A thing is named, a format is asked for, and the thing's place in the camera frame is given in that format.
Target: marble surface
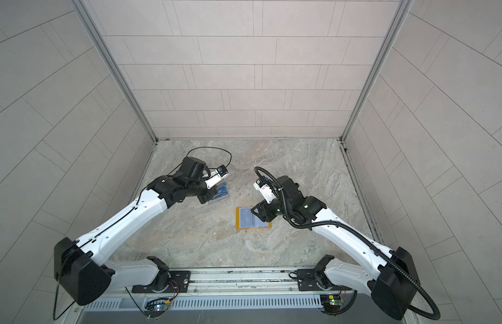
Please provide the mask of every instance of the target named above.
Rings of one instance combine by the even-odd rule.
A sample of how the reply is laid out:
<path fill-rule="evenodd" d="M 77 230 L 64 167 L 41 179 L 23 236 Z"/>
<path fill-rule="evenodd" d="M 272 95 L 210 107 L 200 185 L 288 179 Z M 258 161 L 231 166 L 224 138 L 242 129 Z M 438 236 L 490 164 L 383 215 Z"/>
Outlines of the marble surface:
<path fill-rule="evenodd" d="M 254 167 L 261 166 L 276 177 L 288 175 L 299 183 L 305 196 L 319 198 L 339 217 L 371 237 L 335 139 L 160 141 L 143 184 L 168 174 L 190 149 L 198 146 L 217 146 L 232 152 L 225 179 L 230 197 L 215 204 L 201 205 L 195 197 L 176 203 L 134 233 L 111 256 L 112 260 L 157 256 L 171 268 L 314 265 L 325 254 L 331 254 L 355 263 L 328 239 L 310 230 L 294 229 L 281 217 L 274 219 L 272 228 L 235 228 L 236 208 L 254 206 L 262 200 L 252 186 L 257 179 Z M 190 155 L 210 167 L 228 163 L 228 154 L 220 150 L 199 149 Z"/>

